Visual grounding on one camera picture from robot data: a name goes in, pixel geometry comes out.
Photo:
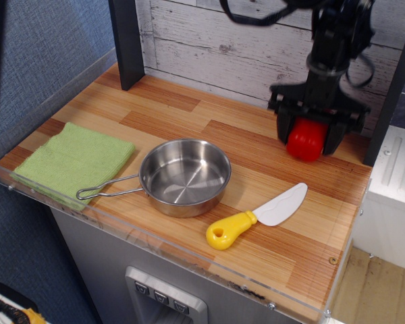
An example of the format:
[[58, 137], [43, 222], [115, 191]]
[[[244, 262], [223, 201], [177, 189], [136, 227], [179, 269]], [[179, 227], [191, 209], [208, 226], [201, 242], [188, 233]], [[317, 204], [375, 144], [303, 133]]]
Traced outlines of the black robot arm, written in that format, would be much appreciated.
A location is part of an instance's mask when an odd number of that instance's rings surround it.
[[273, 84], [268, 108], [277, 116], [277, 136], [291, 156], [306, 162], [333, 154], [344, 136], [363, 129], [370, 107], [350, 98], [340, 80], [350, 62], [369, 47], [372, 1], [324, 1], [312, 14], [313, 47], [301, 84]]

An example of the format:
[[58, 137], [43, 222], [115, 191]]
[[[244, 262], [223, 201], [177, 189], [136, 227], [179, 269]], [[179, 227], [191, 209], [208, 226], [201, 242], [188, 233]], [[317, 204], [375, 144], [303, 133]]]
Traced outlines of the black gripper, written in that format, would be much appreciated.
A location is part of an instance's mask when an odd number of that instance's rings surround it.
[[347, 69], [310, 70], [303, 83], [270, 86], [268, 108], [277, 114], [277, 135], [284, 144], [297, 115], [328, 124], [324, 155], [332, 155], [348, 132], [363, 129], [371, 109], [342, 91], [340, 81], [344, 76], [348, 77]]

